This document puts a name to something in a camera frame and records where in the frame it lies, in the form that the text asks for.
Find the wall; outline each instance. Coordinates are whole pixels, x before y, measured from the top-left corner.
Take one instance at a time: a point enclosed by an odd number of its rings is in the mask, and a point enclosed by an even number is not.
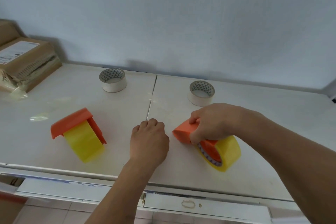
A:
[[[336,0],[0,0],[0,18],[70,61],[322,89]]]

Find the white table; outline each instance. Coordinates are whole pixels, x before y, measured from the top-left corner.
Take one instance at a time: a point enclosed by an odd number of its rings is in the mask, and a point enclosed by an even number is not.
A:
[[[108,93],[98,78],[103,70],[64,64],[28,93],[27,99],[0,100],[0,162],[49,172],[57,169],[117,177],[129,159],[132,128],[147,118],[156,75],[126,71],[127,87]],[[0,92],[0,99],[7,94]],[[62,136],[52,140],[50,133],[53,123],[83,107],[93,114],[107,141],[104,153],[86,164]],[[31,116],[43,112],[48,112],[48,120],[30,121]]]
[[[187,99],[189,85],[195,79],[158,76],[149,118],[165,123],[170,150],[165,162],[150,182],[292,201],[275,170],[242,140],[241,158],[221,173],[208,165],[193,146],[180,143],[171,131],[199,107]],[[214,103],[226,102],[263,113],[275,122],[336,150],[336,106],[325,95],[209,81],[215,87]]]

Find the tiled floor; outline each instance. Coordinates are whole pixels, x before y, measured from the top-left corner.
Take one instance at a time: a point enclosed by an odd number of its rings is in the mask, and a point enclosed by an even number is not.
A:
[[[97,205],[29,199],[14,224],[84,224]],[[186,215],[138,210],[135,224],[238,224]]]

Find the yellow tape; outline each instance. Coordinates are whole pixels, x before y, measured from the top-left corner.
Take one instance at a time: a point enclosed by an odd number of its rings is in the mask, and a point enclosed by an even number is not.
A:
[[[207,157],[202,153],[202,151],[199,149],[198,146],[196,146],[198,152],[201,154],[201,156],[205,159],[205,161],[215,168],[217,171],[225,172],[228,170],[228,168],[237,161],[237,159],[241,156],[241,150],[239,147],[239,144],[234,136],[226,137],[225,139],[219,140],[215,144],[215,148],[218,151],[220,158],[222,160],[222,163],[220,166],[217,166],[213,163],[211,163]]]
[[[87,121],[65,132],[64,137],[84,163],[91,161],[104,151],[104,146]]]

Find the person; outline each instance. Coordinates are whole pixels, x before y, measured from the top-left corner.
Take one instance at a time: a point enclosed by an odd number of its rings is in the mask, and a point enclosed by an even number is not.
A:
[[[336,223],[336,152],[239,106],[212,104],[192,112],[189,122],[197,119],[193,144],[241,138],[273,166],[312,224]],[[150,119],[133,128],[129,161],[85,223],[133,223],[139,198],[168,150],[162,122]]]

